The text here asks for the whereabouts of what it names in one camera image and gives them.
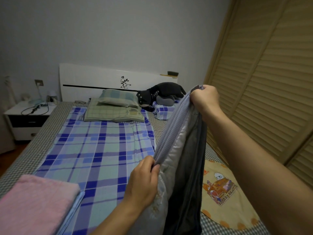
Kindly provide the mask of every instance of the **forearm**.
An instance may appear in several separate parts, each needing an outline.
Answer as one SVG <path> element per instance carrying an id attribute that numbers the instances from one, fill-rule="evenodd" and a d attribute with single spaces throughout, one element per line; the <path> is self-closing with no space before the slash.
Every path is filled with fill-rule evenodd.
<path id="1" fill-rule="evenodd" d="M 310 228 L 313 192 L 264 151 L 221 109 L 202 112 L 239 185 L 272 233 Z"/>
<path id="2" fill-rule="evenodd" d="M 139 217 L 140 211 L 124 200 L 94 230 L 92 235 L 124 235 Z"/>

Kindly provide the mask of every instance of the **cartoon printed cloth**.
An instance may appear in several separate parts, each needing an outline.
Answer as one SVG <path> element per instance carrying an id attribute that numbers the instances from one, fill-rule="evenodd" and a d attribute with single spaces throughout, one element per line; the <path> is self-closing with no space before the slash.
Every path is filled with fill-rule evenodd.
<path id="1" fill-rule="evenodd" d="M 259 217 L 225 165 L 205 160 L 201 212 L 222 226 L 246 229 Z"/>

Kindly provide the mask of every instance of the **white wall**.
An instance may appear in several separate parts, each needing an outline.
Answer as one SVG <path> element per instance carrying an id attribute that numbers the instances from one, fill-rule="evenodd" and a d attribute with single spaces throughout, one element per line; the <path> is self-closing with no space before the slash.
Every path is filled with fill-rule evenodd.
<path id="1" fill-rule="evenodd" d="M 17 97 L 59 93 L 59 63 L 179 72 L 201 84 L 230 0 L 0 0 L 0 74 Z"/>

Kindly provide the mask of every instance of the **stuffed toy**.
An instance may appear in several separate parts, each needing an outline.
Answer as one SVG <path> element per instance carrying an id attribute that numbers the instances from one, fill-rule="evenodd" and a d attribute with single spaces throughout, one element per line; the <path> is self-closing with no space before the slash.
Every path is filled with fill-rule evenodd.
<path id="1" fill-rule="evenodd" d="M 148 90 L 142 90 L 137 93 L 138 104 L 145 110 L 150 110 L 152 103 L 157 101 L 158 105 L 172 106 L 174 98 L 183 98 L 185 90 L 174 82 L 162 82 Z"/>

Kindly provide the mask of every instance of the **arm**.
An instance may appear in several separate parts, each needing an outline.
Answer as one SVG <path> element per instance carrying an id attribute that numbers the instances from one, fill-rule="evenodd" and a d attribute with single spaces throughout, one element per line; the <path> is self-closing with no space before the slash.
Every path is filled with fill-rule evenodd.
<path id="1" fill-rule="evenodd" d="M 191 93 L 240 187 L 273 234 L 313 231 L 313 191 L 221 110 L 215 87 Z"/>
<path id="2" fill-rule="evenodd" d="M 128 232 L 139 215 L 157 194 L 160 165 L 151 156 L 145 157 L 131 172 L 122 202 L 94 230 L 92 235 L 123 235 Z"/>

